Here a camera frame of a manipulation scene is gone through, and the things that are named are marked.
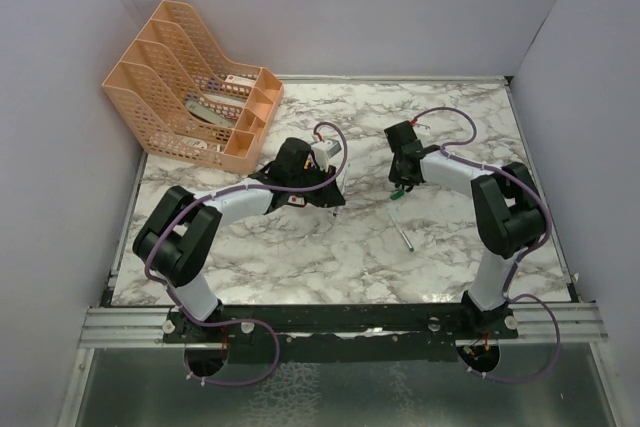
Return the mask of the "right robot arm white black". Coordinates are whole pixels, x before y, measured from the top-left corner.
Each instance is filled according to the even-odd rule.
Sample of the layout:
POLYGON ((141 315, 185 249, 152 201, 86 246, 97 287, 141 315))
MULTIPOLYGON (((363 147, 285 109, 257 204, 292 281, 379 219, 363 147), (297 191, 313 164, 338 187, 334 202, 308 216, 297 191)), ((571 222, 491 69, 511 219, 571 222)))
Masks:
POLYGON ((421 184, 448 188, 473 203, 485 251, 471 287, 463 295, 470 307, 459 314, 461 330, 481 338, 496 323, 493 311, 507 303, 507 291, 523 256, 546 237, 548 222, 528 168, 504 167, 456 158, 438 145, 425 147, 411 122, 384 130, 393 154, 389 180, 407 192, 421 184))

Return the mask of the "white pen blue end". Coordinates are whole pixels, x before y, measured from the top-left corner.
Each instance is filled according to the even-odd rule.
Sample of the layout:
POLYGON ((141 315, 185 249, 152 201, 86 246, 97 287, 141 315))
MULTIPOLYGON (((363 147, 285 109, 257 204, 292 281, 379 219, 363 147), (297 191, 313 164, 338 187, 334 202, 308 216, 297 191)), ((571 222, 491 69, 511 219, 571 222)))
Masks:
POLYGON ((344 190, 345 190, 346 183, 347 183, 347 180, 348 180, 349 167, 350 167, 350 163, 347 163, 345 168, 344 168, 342 180, 341 180, 341 183, 340 183, 340 191, 341 191, 341 193, 343 195, 344 195, 344 190))

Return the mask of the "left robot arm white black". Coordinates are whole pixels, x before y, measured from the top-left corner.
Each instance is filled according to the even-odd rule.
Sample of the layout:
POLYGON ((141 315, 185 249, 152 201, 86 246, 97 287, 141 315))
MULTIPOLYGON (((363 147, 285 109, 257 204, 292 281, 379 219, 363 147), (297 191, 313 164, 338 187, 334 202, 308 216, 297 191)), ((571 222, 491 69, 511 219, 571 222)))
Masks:
POLYGON ((219 229, 283 207, 336 208, 346 204, 337 177, 346 167, 346 141, 309 144, 289 137, 274 160, 243 181, 209 194, 169 188, 138 232, 133 253, 147 278, 165 287, 189 315, 186 329, 206 342, 220 332, 221 301, 202 270, 219 229))

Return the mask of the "white pen green end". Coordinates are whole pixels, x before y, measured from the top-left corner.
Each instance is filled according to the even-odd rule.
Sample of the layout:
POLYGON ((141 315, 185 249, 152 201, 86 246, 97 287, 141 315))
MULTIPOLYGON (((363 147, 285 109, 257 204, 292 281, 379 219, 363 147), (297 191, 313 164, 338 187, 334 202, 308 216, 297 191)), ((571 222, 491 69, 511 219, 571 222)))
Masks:
POLYGON ((394 225, 395 229, 399 233, 400 237, 402 238, 402 240, 403 240, 404 244, 406 245, 407 249, 409 250, 409 252, 415 252, 415 248, 414 248, 413 244, 411 243, 408 235, 403 230, 403 228, 401 227, 400 223, 398 222, 398 220, 396 219, 394 214, 390 210, 388 211, 388 214, 389 214, 389 217, 390 217, 390 220, 391 220, 392 224, 394 225))

